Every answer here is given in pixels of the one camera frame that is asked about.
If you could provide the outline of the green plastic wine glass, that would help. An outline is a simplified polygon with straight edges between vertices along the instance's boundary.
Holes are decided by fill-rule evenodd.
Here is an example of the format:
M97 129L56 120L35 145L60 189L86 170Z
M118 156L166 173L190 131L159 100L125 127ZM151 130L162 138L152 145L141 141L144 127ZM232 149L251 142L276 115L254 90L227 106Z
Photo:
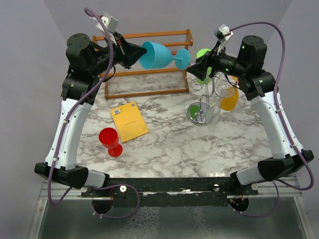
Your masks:
M196 58L200 58L202 57L206 52L209 52L210 49L208 48L203 48L203 49L200 49L197 54L196 54ZM204 80L201 80L199 78L196 78L196 81L197 83L201 84L201 85L205 85L205 84L208 84L210 81L211 81L211 78L209 77L209 75L211 74L211 67L208 67L207 68L207 73L206 73L206 78Z

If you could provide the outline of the blue plastic wine glass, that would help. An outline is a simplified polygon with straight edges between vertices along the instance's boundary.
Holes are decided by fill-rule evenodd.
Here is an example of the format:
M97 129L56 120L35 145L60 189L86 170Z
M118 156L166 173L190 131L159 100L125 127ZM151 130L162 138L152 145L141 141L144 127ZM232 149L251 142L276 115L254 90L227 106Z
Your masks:
M190 63L190 53L187 49L180 49L173 56L171 51L164 45L146 41L142 44L147 52L139 59L140 65L148 69L162 69L174 61L179 70L185 70Z

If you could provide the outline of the clear champagne flute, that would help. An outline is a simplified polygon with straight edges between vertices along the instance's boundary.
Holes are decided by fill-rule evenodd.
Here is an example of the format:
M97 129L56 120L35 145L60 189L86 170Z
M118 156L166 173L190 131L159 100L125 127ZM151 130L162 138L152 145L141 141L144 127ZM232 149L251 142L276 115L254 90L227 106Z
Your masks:
M235 90L225 73L217 72L215 75L215 93L220 98L229 98L234 95Z

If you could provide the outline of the yellow plastic wine glass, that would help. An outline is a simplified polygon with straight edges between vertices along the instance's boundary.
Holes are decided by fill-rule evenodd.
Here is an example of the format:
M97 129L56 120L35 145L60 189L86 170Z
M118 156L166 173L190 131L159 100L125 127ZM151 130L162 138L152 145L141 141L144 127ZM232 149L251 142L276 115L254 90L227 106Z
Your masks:
M229 78L227 75L225 75L225 78L229 85L231 86L230 88L227 89L228 93L230 94L229 97L222 98L220 102L220 108L224 111L233 111L237 105L238 99L239 99L239 92L238 92L238 80L236 80L235 83L230 82Z

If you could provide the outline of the clear round wine glass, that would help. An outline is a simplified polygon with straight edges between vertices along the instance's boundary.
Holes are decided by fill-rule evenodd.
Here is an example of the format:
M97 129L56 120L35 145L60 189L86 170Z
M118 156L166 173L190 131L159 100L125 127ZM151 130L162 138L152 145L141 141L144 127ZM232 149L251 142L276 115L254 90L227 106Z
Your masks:
M204 124L216 125L220 116L220 105L218 103L206 108L204 112Z

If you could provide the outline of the red plastic wine glass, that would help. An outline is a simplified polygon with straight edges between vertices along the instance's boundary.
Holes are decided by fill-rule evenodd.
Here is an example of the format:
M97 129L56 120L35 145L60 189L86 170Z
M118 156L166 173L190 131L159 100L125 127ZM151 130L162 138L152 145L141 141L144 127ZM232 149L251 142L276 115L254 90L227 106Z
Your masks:
M123 147L119 143L119 136L114 128L107 127L100 131L99 141L107 148L111 157L119 157L123 153Z

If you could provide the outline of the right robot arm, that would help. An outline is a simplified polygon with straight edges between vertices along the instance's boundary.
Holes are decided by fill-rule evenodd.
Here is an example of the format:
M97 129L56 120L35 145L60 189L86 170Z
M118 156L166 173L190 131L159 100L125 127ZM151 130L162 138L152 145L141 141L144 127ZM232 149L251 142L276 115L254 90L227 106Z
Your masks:
M300 170L314 159L314 154L305 150L294 137L288 122L282 123L287 116L280 103L275 78L262 68L267 52L264 40L254 35L243 37L237 57L226 54L225 50L218 53L220 45L217 43L197 58L187 72L203 80L207 69L211 68L211 75L220 72L238 78L239 88L259 115L271 146L270 158L231 174L229 189L240 195L249 184L279 180Z

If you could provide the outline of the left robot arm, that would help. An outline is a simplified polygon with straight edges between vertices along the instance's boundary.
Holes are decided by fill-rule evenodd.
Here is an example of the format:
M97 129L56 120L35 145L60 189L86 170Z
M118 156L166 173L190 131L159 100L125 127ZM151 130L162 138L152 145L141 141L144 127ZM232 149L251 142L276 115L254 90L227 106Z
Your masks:
M145 48L127 42L119 33L115 33L114 38L107 47L99 46L84 33L74 34L67 40L69 69L62 84L56 135L45 161L34 168L36 174L56 183L76 189L93 187L101 197L110 191L109 175L76 163L84 122L100 88L100 74L116 64L129 69L146 53Z

